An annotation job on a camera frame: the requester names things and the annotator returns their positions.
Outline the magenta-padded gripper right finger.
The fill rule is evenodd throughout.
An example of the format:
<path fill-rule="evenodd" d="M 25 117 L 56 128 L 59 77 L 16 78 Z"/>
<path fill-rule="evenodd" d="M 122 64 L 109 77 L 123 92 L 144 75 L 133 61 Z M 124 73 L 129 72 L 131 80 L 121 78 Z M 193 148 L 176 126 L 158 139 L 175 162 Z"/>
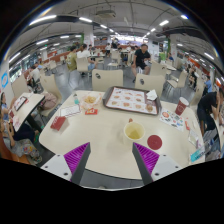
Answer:
<path fill-rule="evenodd" d="M 166 154 L 159 155 L 153 150 L 137 143 L 133 144 L 132 153 L 144 185 L 182 169 L 170 156 Z"/>

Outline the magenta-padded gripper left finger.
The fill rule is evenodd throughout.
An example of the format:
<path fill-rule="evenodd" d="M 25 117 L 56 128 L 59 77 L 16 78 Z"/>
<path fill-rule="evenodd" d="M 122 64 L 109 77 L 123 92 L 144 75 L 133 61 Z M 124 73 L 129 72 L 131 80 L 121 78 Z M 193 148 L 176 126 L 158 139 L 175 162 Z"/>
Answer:
<path fill-rule="evenodd" d="M 79 185 L 90 153 L 90 143 L 87 142 L 64 155 L 54 155 L 42 169 Z"/>

